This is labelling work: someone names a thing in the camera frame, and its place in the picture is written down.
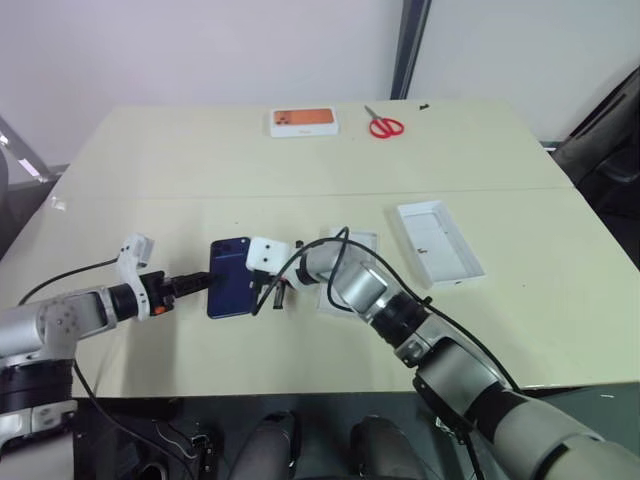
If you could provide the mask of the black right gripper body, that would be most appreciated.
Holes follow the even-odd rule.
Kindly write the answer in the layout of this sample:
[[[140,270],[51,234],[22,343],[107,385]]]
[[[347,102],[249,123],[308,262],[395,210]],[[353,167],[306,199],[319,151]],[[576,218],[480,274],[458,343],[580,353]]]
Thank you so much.
[[[251,273],[250,290],[253,299],[259,299],[265,286],[268,286],[273,279],[273,275],[267,271],[253,270]]]

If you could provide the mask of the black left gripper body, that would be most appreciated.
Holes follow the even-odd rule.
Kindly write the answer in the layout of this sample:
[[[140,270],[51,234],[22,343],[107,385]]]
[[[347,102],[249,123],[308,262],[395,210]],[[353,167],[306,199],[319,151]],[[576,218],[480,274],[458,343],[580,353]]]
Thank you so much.
[[[162,315],[174,309],[175,297],[165,272],[155,271],[141,276],[151,315]]]

